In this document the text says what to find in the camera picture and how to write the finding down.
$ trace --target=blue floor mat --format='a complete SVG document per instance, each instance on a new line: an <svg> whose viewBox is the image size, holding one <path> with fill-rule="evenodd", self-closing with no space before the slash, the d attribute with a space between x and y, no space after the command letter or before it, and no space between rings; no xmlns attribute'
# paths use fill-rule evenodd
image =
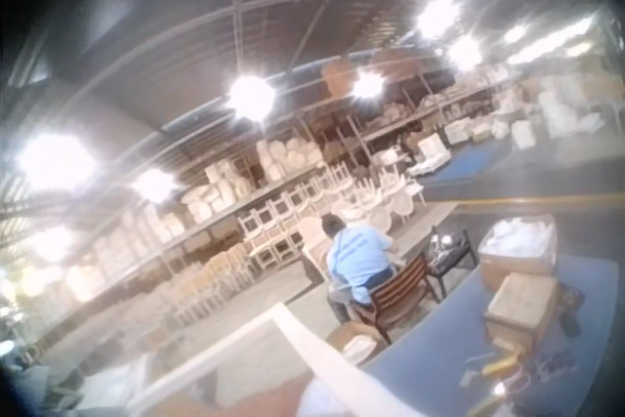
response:
<svg viewBox="0 0 625 417"><path fill-rule="evenodd" d="M432 176L421 178L422 184L469 178L485 169L496 156L501 141L491 139L481 144L465 146L453 155L451 161L442 170Z"/></svg>

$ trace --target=man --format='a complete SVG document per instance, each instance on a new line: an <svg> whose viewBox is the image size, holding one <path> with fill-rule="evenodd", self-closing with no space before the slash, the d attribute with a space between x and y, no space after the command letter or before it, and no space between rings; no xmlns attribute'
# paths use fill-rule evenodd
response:
<svg viewBox="0 0 625 417"><path fill-rule="evenodd" d="M347 305L356 301L369 305L369 290L393 276L387 253L396 252L393 239L369 226L348 228L334 214L321 219L325 234L332 239L326 262L332 284L328 303L339 322L349 322Z"/></svg>

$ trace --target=cardboard box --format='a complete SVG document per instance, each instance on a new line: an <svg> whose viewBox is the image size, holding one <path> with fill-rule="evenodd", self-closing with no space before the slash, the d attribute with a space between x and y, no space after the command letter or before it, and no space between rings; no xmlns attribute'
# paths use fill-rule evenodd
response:
<svg viewBox="0 0 625 417"><path fill-rule="evenodd" d="M531 352L545 334L557 301L554 277L512 272L484 313L488 335Z"/></svg>
<svg viewBox="0 0 625 417"><path fill-rule="evenodd" d="M486 287L493 292L499 290L501 282L510 272L532 273L535 275L551 275L556 268L558 259L558 234L556 231L556 220L551 215L538 215L521 217L526 223L544 222L553 225L552 236L545 253L537 258L517 258L513 256L498 256L483 253L486 241L493 236L493 227L488 231L484 239L479 244L479 261L481 279Z"/></svg>

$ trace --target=dark hair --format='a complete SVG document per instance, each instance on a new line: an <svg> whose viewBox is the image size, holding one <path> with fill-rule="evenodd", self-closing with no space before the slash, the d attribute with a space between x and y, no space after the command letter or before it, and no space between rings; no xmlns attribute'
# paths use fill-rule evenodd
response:
<svg viewBox="0 0 625 417"><path fill-rule="evenodd" d="M321 227L325 234L330 238L334 238L339 231L346 227L345 222L341 220L341 217L332 213L325 214L321 217Z"/></svg>

